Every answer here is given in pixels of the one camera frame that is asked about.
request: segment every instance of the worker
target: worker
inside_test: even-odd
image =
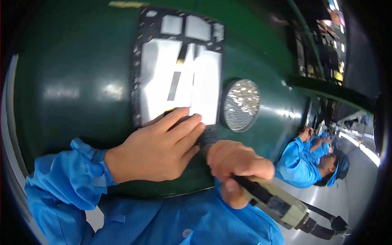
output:
[[[304,143],[304,146],[309,145],[309,151],[312,153],[315,165],[319,165],[321,157],[333,152],[329,146],[330,138],[328,137],[328,132],[322,132],[320,136],[312,135],[308,142],[310,144]]]
[[[178,178],[198,152],[205,129],[195,114],[169,129],[189,108],[179,108],[132,133],[124,143],[97,150],[80,139],[71,151],[35,160],[25,191],[30,212],[50,244],[283,244],[275,222],[251,206],[230,174],[272,179],[271,161],[240,142],[220,140],[207,164],[215,186],[164,200],[102,201],[104,225],[96,233],[85,210],[98,205],[107,187],[131,180]]]
[[[309,145],[313,129],[306,127],[283,151],[276,163],[275,177],[297,188],[308,188],[323,180],[327,186],[332,186],[336,179],[339,156],[328,154],[315,164],[314,155],[305,147]]]

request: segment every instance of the right hand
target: right hand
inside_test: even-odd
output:
[[[219,140],[211,146],[207,164],[211,168],[211,174],[222,183],[222,199],[234,209],[244,208],[249,200],[241,186],[230,178],[232,173],[268,180],[275,175],[275,167],[270,160],[257,155],[251,147],[231,140]]]
[[[316,145],[321,145],[321,143],[324,142],[323,139],[314,139],[314,142],[316,143]]]
[[[302,140],[302,142],[307,142],[310,140],[313,135],[313,128],[305,127],[305,129],[298,135],[298,137]]]
[[[109,149],[104,161],[114,182],[164,181],[180,177],[199,151],[200,147],[194,144],[205,129],[201,115],[194,114],[168,131],[187,114],[189,107],[178,108],[158,122],[133,132],[121,145]]]

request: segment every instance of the workstation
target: workstation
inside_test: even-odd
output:
[[[302,189],[279,178],[268,183],[233,179],[246,189],[250,203],[278,224],[286,244],[343,244],[365,213],[382,156],[377,142],[372,148],[343,136],[355,129],[340,122],[346,116],[342,108],[373,117],[377,97],[345,86],[349,43],[344,38],[343,44],[341,36],[346,27],[338,42],[345,49],[340,45],[339,51],[333,35],[323,38],[313,28],[316,20],[331,18],[326,13],[339,10],[338,4],[320,2],[323,18],[302,14],[304,5],[290,0],[40,5],[2,87],[2,152],[16,199],[40,243],[47,241],[23,191],[35,158],[69,150],[74,138],[109,149],[161,114],[190,107],[189,115],[202,115],[206,125],[197,141],[201,151],[217,140],[233,140],[277,163],[306,126],[313,128],[312,136],[328,131],[330,144],[350,163],[350,171],[332,186]],[[372,152],[378,165],[373,155],[358,159],[351,143],[355,151]],[[358,191],[354,173],[363,174],[366,192]],[[200,153],[175,180],[109,186],[101,201],[160,200],[214,187]],[[360,201],[353,203],[354,197]],[[87,215],[95,231],[103,225],[99,216],[98,211]]]

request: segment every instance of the left hand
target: left hand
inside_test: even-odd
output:
[[[272,179],[275,167],[272,162],[257,155],[251,147],[241,142],[219,140],[208,151],[207,164],[211,174],[221,183],[223,200],[234,209],[244,208],[249,200],[245,197],[242,187],[230,175],[257,176]]]
[[[326,142],[326,143],[329,143],[330,140],[331,140],[331,139],[330,139],[329,137],[325,137],[325,138],[322,139],[322,141],[323,141],[323,142]]]
[[[305,129],[298,135],[298,137],[302,140],[302,142],[307,142],[310,140],[313,135],[313,128],[305,127]]]

